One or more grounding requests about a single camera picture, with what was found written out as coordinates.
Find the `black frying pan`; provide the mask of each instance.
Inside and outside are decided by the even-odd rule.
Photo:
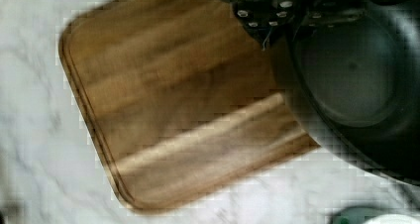
[[[363,19],[309,35],[290,30],[271,55],[286,103],[321,146],[420,185],[420,0],[367,3]]]

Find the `wooden cutting board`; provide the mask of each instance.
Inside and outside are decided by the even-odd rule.
[[[59,53],[123,204],[160,212],[317,148],[268,54],[218,0],[115,0],[77,17]]]

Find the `green object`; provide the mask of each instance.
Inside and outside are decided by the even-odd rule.
[[[387,214],[383,209],[372,207],[351,207],[336,214],[331,224],[363,224],[371,218]]]

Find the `marble countertop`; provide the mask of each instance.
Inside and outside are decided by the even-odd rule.
[[[0,208],[22,223],[327,223],[351,205],[408,211],[395,184],[319,149],[159,216],[115,197],[72,97],[57,40],[107,0],[0,0]]]

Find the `countertop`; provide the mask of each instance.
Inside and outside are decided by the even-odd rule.
[[[163,215],[115,197],[60,64],[77,14],[108,0],[0,0],[0,209],[23,223],[328,223],[347,206],[410,210],[396,184],[316,150]]]

